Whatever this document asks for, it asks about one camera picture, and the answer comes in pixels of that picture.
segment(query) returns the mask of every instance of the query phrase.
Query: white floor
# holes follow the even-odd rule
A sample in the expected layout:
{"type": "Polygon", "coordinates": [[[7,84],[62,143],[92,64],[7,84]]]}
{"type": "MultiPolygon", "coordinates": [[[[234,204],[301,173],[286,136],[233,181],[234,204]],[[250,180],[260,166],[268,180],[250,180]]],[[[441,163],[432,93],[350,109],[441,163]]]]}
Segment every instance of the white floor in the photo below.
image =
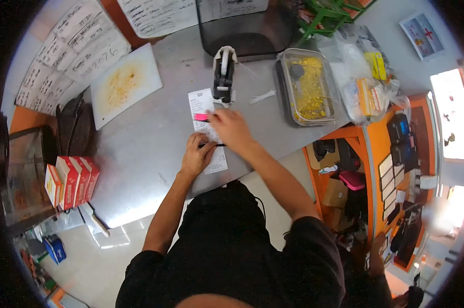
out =
{"type": "MultiPolygon", "coordinates": [[[[300,181],[314,201],[314,190],[302,150],[284,157],[280,163],[300,181]]],[[[265,204],[266,228],[273,246],[281,250],[285,244],[283,233],[290,229],[289,216],[256,172],[240,180],[265,204]]],[[[59,233],[66,249],[66,260],[56,265],[47,257],[41,264],[67,293],[89,307],[114,307],[126,266],[141,251],[152,218],[153,215],[111,229],[111,237],[104,237],[101,233],[93,237],[85,225],[59,233]]]]}

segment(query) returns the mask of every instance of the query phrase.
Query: knife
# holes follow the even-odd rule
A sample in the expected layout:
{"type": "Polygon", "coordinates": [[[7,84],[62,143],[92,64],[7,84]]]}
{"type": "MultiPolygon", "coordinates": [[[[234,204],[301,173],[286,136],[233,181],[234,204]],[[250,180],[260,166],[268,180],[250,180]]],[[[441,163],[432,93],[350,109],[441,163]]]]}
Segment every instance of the knife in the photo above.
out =
{"type": "Polygon", "coordinates": [[[95,223],[95,225],[97,225],[100,228],[100,230],[102,230],[102,233],[106,237],[110,236],[110,232],[105,228],[105,226],[95,216],[95,214],[93,213],[93,208],[91,207],[89,203],[83,203],[82,205],[80,205],[80,208],[82,208],[86,212],[86,214],[91,218],[93,223],[95,223]]]}

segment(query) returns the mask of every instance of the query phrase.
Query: receipt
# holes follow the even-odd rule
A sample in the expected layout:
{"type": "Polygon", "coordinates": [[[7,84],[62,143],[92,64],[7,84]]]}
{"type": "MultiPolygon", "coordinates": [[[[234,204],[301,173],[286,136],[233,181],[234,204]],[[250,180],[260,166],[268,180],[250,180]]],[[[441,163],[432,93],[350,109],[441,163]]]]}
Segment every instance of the receipt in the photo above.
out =
{"type": "MultiPolygon", "coordinates": [[[[188,93],[189,106],[191,108],[191,115],[194,124],[195,132],[203,132],[208,136],[209,140],[214,140],[217,143],[222,143],[219,139],[217,132],[211,127],[210,123],[195,121],[194,115],[196,113],[206,113],[207,110],[215,111],[213,105],[213,96],[211,95],[211,89],[204,89],[195,92],[188,93]]],[[[218,171],[227,170],[227,159],[225,158],[224,148],[219,146],[215,149],[213,157],[211,157],[210,164],[204,169],[204,174],[212,174],[218,171]]]]}

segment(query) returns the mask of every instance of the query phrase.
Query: hand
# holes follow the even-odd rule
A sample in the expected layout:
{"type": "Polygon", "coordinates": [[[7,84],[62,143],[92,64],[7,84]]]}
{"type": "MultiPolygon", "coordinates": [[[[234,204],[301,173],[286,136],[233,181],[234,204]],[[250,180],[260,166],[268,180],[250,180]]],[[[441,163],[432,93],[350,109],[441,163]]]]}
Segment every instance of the hand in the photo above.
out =
{"type": "Polygon", "coordinates": [[[208,111],[207,114],[211,127],[215,129],[223,143],[235,153],[243,155],[256,143],[239,111],[217,109],[215,113],[208,111]]]}
{"type": "Polygon", "coordinates": [[[375,251],[379,254],[379,249],[383,247],[384,241],[386,240],[386,234],[381,232],[373,241],[371,251],[375,251]]]}
{"type": "Polygon", "coordinates": [[[186,153],[182,158],[182,166],[179,172],[190,176],[192,179],[195,179],[210,164],[211,157],[216,149],[215,145],[217,145],[215,141],[211,141],[200,149],[198,145],[201,141],[208,141],[206,135],[202,132],[195,132],[189,136],[186,153]]]}

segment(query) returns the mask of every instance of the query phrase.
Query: red cardboard box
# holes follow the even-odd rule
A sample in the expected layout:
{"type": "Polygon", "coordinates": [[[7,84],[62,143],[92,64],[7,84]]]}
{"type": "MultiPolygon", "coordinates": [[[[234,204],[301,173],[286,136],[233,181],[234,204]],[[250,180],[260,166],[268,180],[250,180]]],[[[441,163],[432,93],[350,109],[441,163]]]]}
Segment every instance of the red cardboard box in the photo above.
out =
{"type": "Polygon", "coordinates": [[[83,203],[91,200],[93,196],[93,190],[95,189],[95,183],[97,182],[98,176],[100,175],[100,170],[95,166],[90,157],[80,157],[81,161],[85,164],[88,171],[90,171],[90,180],[88,180],[87,193],[85,194],[85,200],[83,203]]]}
{"type": "Polygon", "coordinates": [[[70,156],[69,159],[76,169],[76,172],[80,174],[80,180],[78,181],[75,189],[75,206],[79,206],[85,203],[85,195],[87,193],[88,181],[90,180],[90,171],[79,156],[70,156]]]}
{"type": "Polygon", "coordinates": [[[63,185],[59,205],[63,210],[67,210],[75,205],[75,189],[80,180],[80,174],[76,171],[68,156],[58,156],[55,168],[63,185]]]}

